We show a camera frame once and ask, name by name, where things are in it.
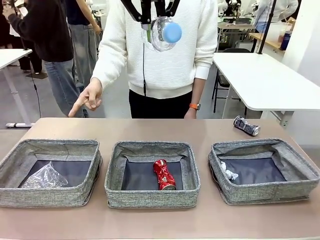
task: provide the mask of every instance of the black hoodie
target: black hoodie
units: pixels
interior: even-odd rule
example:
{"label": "black hoodie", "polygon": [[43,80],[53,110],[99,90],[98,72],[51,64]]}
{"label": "black hoodie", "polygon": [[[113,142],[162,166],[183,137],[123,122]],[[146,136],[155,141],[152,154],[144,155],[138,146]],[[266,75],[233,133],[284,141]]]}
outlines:
{"label": "black hoodie", "polygon": [[73,58],[72,41],[61,0],[28,0],[28,14],[20,19],[8,17],[13,29],[34,42],[35,51],[47,62],[66,62]]}

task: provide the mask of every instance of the sweater hem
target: sweater hem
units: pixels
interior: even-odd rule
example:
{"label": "sweater hem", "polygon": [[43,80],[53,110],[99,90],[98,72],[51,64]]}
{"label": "sweater hem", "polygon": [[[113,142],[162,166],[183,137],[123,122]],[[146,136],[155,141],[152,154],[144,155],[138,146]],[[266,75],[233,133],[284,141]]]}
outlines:
{"label": "sweater hem", "polygon": [[[146,96],[155,99],[171,99],[176,98],[192,91],[193,84],[183,86],[177,89],[148,89],[146,88]],[[129,82],[129,89],[134,91],[136,94],[144,96],[144,88],[133,85]]]}

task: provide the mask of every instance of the white sweater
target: white sweater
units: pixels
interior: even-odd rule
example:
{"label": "white sweater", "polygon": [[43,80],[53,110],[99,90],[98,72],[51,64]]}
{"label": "white sweater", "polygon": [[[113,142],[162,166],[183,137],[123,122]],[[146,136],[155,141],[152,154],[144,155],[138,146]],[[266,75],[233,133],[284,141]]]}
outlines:
{"label": "white sweater", "polygon": [[[141,1],[132,0],[141,13]],[[103,89],[115,81],[126,66],[129,88],[143,95],[142,28],[120,0],[110,0],[110,9],[99,58],[93,71]],[[156,17],[152,4],[151,17]],[[182,37],[171,50],[155,52],[145,47],[146,95],[157,99],[174,98],[192,90],[194,78],[206,80],[217,46],[217,0],[181,0],[173,20]]]}
{"label": "white sweater", "polygon": [[[260,0],[255,23],[267,22],[273,0]],[[272,22],[279,22],[295,13],[299,6],[298,0],[277,0],[273,12]]]}

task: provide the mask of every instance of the crushed plastic bottle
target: crushed plastic bottle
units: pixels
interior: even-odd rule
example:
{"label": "crushed plastic bottle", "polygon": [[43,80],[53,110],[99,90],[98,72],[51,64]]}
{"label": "crushed plastic bottle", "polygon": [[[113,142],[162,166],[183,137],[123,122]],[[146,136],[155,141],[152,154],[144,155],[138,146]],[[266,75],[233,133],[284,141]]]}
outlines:
{"label": "crushed plastic bottle", "polygon": [[161,16],[142,29],[142,40],[152,50],[163,52],[172,49],[181,39],[182,30],[171,17]]}

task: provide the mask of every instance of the silver can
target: silver can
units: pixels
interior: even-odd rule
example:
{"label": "silver can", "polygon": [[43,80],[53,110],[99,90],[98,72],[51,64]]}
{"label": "silver can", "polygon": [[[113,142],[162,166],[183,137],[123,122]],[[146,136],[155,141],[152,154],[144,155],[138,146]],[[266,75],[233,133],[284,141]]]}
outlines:
{"label": "silver can", "polygon": [[250,136],[257,136],[261,129],[258,125],[249,124],[248,121],[242,116],[237,116],[234,119],[233,125],[237,129],[244,131],[246,134],[249,134]]}

